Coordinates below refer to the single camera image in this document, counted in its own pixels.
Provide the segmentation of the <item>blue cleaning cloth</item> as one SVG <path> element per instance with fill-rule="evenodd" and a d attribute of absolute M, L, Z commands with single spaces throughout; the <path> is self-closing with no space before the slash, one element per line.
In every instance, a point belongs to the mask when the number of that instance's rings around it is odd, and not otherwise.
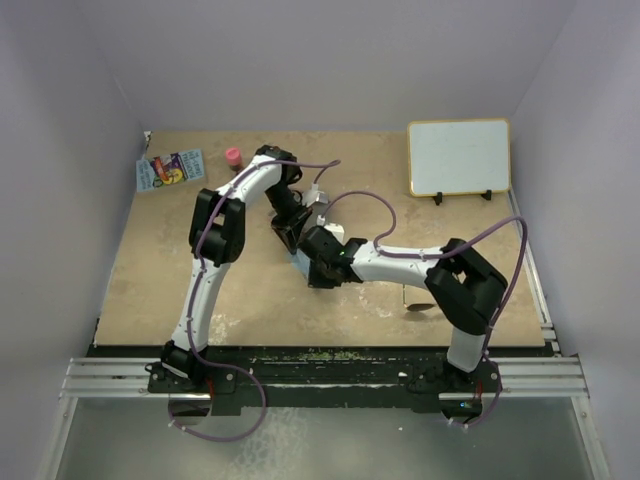
<path fill-rule="evenodd" d="M 290 261 L 292 265 L 305 277 L 309 276 L 310 271 L 310 259 L 301 250 L 297 250 L 294 254 L 290 254 Z"/>

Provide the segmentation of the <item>gold aviator sunglasses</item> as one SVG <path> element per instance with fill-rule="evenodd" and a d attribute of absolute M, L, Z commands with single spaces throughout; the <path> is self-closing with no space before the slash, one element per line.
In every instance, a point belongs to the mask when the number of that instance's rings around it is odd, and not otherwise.
<path fill-rule="evenodd" d="M 408 312 L 425 312 L 435 307 L 432 302 L 410 302 L 407 285 L 402 285 L 402 302 Z"/>

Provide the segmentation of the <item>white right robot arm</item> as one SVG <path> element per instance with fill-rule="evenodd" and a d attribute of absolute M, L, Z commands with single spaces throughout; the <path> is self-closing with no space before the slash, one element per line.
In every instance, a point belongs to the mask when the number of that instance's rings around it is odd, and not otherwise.
<path fill-rule="evenodd" d="M 327 228 L 314 226 L 301 237 L 298 250 L 310 261 L 312 288 L 387 282 L 427 290 L 453 327 L 446 383 L 467 391 L 479 381 L 489 324 L 508 282 L 463 240 L 452 238 L 443 247 L 427 249 L 383 248 L 364 238 L 341 243 Z"/>

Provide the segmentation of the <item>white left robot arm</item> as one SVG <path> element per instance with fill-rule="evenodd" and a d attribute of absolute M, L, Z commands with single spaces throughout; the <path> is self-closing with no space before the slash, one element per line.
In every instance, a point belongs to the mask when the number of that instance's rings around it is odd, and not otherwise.
<path fill-rule="evenodd" d="M 189 231 L 193 253 L 189 288 L 180 320 L 160 357 L 171 381 L 182 391 L 194 392 L 205 382 L 206 369 L 198 358 L 209 344 L 222 281 L 245 246 L 247 210 L 261 196 L 275 211 L 271 229 L 289 253 L 296 252 L 312 213 L 290 189 L 301 177 L 301 165 L 292 153 L 264 145 L 234 179 L 198 193 Z"/>

